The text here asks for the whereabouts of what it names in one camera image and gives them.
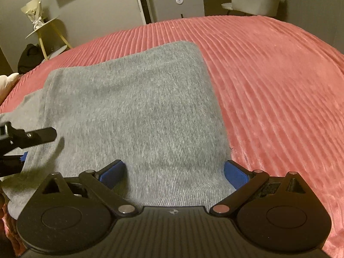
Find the yellow legged side table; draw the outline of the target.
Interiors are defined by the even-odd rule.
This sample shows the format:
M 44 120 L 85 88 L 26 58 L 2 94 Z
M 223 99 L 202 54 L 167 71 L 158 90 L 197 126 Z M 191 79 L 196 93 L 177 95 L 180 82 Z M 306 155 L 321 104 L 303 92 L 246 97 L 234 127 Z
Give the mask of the yellow legged side table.
M 73 48 L 57 25 L 59 19 L 59 17 L 54 17 L 44 22 L 42 26 L 34 29 L 25 37 L 25 39 L 28 39 L 31 38 L 32 35 L 37 36 L 38 44 L 42 50 L 45 61 L 51 58 L 48 50 L 50 49 L 51 53 L 53 54 L 53 50 L 57 48 L 59 44 L 63 44 L 63 47 L 65 47 L 65 49 Z

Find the pink ribbed bedspread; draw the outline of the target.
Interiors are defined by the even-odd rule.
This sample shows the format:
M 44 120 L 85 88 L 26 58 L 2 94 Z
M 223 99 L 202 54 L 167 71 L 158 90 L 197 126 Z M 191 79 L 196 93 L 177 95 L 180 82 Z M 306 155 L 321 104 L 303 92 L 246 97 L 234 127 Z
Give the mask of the pink ribbed bedspread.
M 300 172 L 332 218 L 325 251 L 342 257 L 343 55 L 300 27 L 261 16 L 210 16 L 117 31 L 24 75 L 1 112 L 14 110 L 42 88 L 55 69 L 181 40 L 201 50 L 235 161 L 273 174 Z

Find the pink plush pillow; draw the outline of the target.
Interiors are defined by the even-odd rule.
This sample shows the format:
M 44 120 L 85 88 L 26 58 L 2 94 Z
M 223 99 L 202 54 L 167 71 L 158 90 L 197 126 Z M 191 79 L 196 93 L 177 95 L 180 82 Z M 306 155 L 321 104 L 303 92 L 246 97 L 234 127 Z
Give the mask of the pink plush pillow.
M 19 78 L 19 73 L 12 73 L 9 76 L 0 76 L 0 104 L 5 101 L 6 97 L 11 92 L 12 88 L 15 86 Z

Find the grey sweatpants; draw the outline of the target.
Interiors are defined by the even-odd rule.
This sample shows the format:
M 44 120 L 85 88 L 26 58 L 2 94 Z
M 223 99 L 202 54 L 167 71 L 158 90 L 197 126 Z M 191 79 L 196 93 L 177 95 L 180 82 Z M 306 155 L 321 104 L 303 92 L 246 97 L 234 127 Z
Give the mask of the grey sweatpants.
M 210 208 L 234 192 L 222 114 L 196 44 L 177 41 L 92 66 L 52 71 L 42 89 L 1 115 L 13 127 L 53 127 L 2 190 L 13 218 L 52 172 L 75 177 L 120 159 L 114 192 L 137 206 Z

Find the black bag on floor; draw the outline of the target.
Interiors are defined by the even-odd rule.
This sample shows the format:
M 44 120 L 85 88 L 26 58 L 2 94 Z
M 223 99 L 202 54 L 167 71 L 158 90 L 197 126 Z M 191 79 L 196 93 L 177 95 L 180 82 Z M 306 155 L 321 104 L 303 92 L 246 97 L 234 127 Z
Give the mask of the black bag on floor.
M 22 52 L 17 64 L 17 72 L 21 75 L 33 70 L 44 60 L 42 49 L 39 45 L 28 44 Z

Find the grey drawer cabinet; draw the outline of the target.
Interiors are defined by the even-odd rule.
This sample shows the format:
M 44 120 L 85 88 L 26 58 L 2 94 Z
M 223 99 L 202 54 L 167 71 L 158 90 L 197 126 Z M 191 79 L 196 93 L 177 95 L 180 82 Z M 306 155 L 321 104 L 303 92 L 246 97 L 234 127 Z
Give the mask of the grey drawer cabinet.
M 155 22 L 203 17 L 203 0 L 154 0 Z

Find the wrapped flower bouquet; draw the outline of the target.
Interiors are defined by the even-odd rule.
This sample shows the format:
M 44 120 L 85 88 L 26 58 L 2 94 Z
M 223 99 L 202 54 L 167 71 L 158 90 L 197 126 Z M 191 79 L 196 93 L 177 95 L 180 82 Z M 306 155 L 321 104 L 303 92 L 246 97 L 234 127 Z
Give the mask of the wrapped flower bouquet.
M 33 25 L 33 31 L 40 29 L 46 23 L 43 19 L 43 8 L 41 5 L 41 0 L 31 0 L 21 9 Z

